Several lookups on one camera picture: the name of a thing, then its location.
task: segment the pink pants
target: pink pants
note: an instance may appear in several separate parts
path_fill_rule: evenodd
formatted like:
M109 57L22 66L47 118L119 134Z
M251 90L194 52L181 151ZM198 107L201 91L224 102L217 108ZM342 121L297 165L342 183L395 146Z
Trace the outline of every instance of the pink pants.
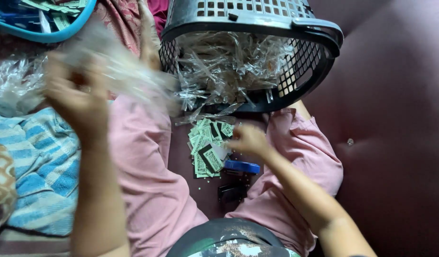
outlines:
M132 256L164 257L189 229L208 221L189 196L187 182L167 169L171 125L168 116L151 115L125 96L111 105L110 146L128 215ZM343 168L314 118L305 121L295 109L272 114L267 138L307 176L335 196ZM272 231L302 257L316 236L283 195L265 167L239 207L226 217L254 221Z

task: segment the hand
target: hand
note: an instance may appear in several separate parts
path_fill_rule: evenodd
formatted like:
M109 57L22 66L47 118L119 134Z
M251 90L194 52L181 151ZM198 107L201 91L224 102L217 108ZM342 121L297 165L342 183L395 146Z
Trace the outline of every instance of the hand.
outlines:
M107 79L101 72L100 60L91 58L82 74L78 74L61 59L58 53L48 54L48 102L72 126L82 146L107 142L108 90L104 87Z
M226 147L241 153L263 158L272 149L264 132L253 125L235 126L233 138L235 140L227 142Z

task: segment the plastic wrapper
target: plastic wrapper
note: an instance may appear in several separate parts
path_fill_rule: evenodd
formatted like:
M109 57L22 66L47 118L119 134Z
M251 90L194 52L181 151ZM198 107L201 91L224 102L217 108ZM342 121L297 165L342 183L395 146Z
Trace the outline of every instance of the plastic wrapper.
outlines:
M231 110L248 102L251 90L265 90L273 101L271 89L278 86L285 56L294 54L287 38L244 32L194 32L177 38L181 54L177 57L183 110L193 111L185 121L197 120L205 105L229 104ZM200 106L199 98L204 98Z
M23 116L43 101L46 60L45 55L21 52L0 60L0 115Z
M179 83L176 77L150 69L100 22L89 21L80 33L63 45L62 52L65 53L64 62L79 73L85 69L85 60L99 56L105 64L102 72L110 81L106 84L108 90L131 96L146 109L168 112L171 116L179 113L179 97L175 94Z

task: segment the black plastic basket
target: black plastic basket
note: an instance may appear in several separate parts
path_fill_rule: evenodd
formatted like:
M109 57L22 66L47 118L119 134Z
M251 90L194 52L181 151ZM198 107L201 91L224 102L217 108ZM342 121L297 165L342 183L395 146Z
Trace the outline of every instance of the black plastic basket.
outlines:
M292 38L294 55L286 56L273 102L264 90L249 91L256 107L243 104L237 112L273 112L314 90L340 55L343 33L330 21L315 19L306 0L171 0L159 56L165 72L176 73L182 55L175 38L189 32L231 31ZM205 106L215 113L226 104Z

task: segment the blue striped towel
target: blue striped towel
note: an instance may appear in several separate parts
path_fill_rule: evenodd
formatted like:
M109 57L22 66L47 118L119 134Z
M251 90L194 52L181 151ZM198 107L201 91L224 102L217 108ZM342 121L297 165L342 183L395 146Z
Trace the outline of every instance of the blue striped towel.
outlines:
M8 225L66 236L78 196L79 141L53 108L0 116L0 143L13 157L18 200Z

